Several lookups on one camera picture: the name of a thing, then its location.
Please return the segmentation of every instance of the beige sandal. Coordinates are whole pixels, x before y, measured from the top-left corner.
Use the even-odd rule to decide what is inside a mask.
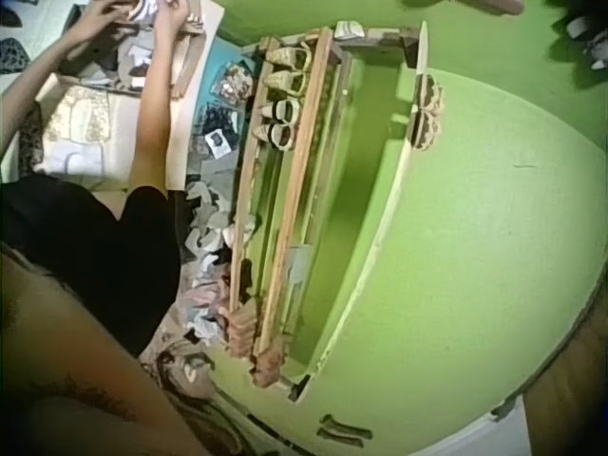
[[[288,69],[272,73],[264,79],[264,85],[268,88],[281,90],[296,98],[304,94],[307,83],[308,79],[305,73]]]
[[[266,62],[289,67],[293,71],[306,71],[313,61],[313,54],[306,43],[300,47],[281,47],[266,52]]]
[[[422,110],[437,116],[444,112],[444,89],[437,84],[431,75],[425,75],[424,77],[426,78],[423,85],[425,90],[424,93],[420,94],[419,106]]]
[[[266,119],[279,121],[283,124],[295,125],[300,118],[302,105],[295,98],[272,102],[261,108],[261,114]]]
[[[256,128],[254,136],[285,152],[294,147],[295,129],[285,123],[267,123]]]

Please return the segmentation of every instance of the hanging shoe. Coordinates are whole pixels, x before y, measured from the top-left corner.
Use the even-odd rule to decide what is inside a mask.
[[[254,136],[285,152],[294,147],[295,129],[285,123],[267,123],[256,128]]]
[[[295,125],[300,118],[302,105],[295,98],[279,102],[267,103],[261,108],[261,114],[266,119],[273,119],[283,124]]]
[[[442,133],[439,120],[426,111],[415,114],[414,137],[412,146],[416,150],[428,150]]]
[[[313,61],[313,54],[306,43],[299,47],[281,47],[266,52],[266,62],[289,67],[293,71],[306,71]]]
[[[296,98],[304,94],[307,83],[306,74],[301,71],[290,71],[287,69],[272,73],[264,79],[264,85],[268,88],[281,90]]]
[[[423,90],[419,106],[422,110],[437,116],[444,112],[444,90],[429,74],[424,75]]]

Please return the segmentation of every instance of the white table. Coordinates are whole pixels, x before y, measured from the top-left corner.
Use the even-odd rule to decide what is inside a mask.
[[[0,39],[14,37],[18,39],[29,56],[34,59],[50,43],[61,35],[64,23],[73,0],[54,0],[41,2],[37,7],[16,3],[12,8],[21,17],[23,28],[0,28]],[[200,0],[202,18],[204,21],[207,40],[202,58],[186,91],[186,95],[171,103],[172,130],[169,149],[167,151],[166,185],[170,190],[182,190],[185,185],[185,172],[188,156],[188,145],[192,122],[199,96],[200,81],[205,63],[213,40],[218,32],[223,18],[224,9],[211,0]],[[183,65],[185,47],[177,49],[174,62],[174,73],[178,73]],[[16,75],[0,77],[0,88],[4,90]],[[53,97],[61,97],[57,91],[58,80],[51,76],[38,95],[38,100],[46,100],[47,104]],[[109,94],[110,132],[111,138],[103,143],[104,148],[104,190],[121,190],[126,187],[129,170],[135,150],[135,131],[140,100],[125,95]],[[45,143],[45,150],[50,144]],[[2,163],[3,181],[16,179],[16,141],[13,142],[9,153]]]

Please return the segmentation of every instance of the person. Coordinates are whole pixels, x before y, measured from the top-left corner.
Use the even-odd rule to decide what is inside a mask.
[[[120,17],[119,3],[91,0],[3,94],[2,155],[49,74]],[[48,176],[0,187],[2,441],[14,454],[209,454],[134,358],[179,282],[164,176],[171,64],[188,13],[187,0],[159,2],[120,220]]]

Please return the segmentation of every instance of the fabric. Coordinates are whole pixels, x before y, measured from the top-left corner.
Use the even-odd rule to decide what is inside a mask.
[[[30,176],[0,188],[2,240],[65,282],[131,354],[139,355],[173,303],[180,255],[172,211],[142,187],[123,215],[78,185]]]

